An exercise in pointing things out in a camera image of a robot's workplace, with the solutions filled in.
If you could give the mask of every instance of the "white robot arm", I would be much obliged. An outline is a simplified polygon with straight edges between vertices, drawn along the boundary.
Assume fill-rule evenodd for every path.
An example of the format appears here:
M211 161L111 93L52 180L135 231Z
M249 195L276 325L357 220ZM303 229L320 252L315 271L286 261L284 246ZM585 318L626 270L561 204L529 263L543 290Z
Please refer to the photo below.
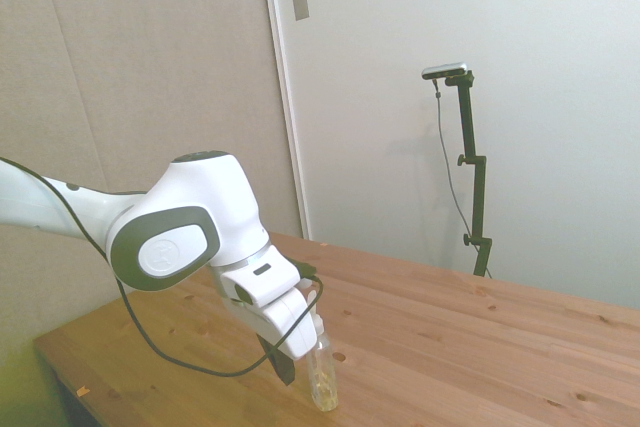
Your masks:
M171 287L208 265L227 309L276 344L307 308L296 266L271 244L249 181L219 151L175 159L146 194L107 194L46 179L106 252L115 275L138 290ZM40 180L0 162L0 223L84 238ZM316 343L306 314L279 347L297 360Z

